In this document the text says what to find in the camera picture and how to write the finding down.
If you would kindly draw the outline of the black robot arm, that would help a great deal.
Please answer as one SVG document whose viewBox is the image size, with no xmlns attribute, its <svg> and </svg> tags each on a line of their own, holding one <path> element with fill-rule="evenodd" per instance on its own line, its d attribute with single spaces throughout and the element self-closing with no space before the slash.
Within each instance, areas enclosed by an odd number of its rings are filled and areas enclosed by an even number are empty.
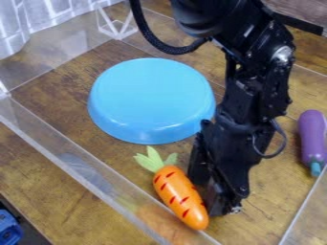
<svg viewBox="0 0 327 245">
<path fill-rule="evenodd" d="M 222 45 L 226 88 L 216 119 L 201 122 L 190 161 L 193 182 L 208 187 L 209 214 L 242 210 L 250 195 L 250 170 L 262 159 L 277 117 L 292 104 L 289 76 L 294 63 L 293 35 L 261 0 L 171 0 L 182 30 Z"/>
</svg>

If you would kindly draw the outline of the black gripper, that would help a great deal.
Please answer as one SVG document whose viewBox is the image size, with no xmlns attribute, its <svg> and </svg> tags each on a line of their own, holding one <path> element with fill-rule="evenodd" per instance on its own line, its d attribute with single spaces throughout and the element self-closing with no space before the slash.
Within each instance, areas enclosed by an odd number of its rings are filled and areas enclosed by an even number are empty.
<svg viewBox="0 0 327 245">
<path fill-rule="evenodd" d="M 224 110 L 217 111 L 214 122 L 201 122 L 189 177 L 197 185 L 209 183 L 205 203 L 212 216 L 242 210 L 237 199 L 250 195 L 250 170 L 264 159 L 277 156 L 265 154 L 276 132 L 276 120 L 238 123 Z"/>
</svg>

